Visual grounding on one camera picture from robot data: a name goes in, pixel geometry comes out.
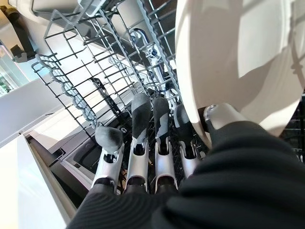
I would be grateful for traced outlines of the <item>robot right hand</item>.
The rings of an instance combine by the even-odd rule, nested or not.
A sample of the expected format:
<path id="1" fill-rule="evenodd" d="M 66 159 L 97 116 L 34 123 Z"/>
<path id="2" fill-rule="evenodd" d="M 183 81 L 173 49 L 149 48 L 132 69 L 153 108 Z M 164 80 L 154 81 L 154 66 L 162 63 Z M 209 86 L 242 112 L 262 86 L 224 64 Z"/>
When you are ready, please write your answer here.
<path id="1" fill-rule="evenodd" d="M 212 148 L 177 193 L 114 195 L 99 181 L 70 229 L 302 229 L 305 166 L 227 103 L 201 108 Z"/>

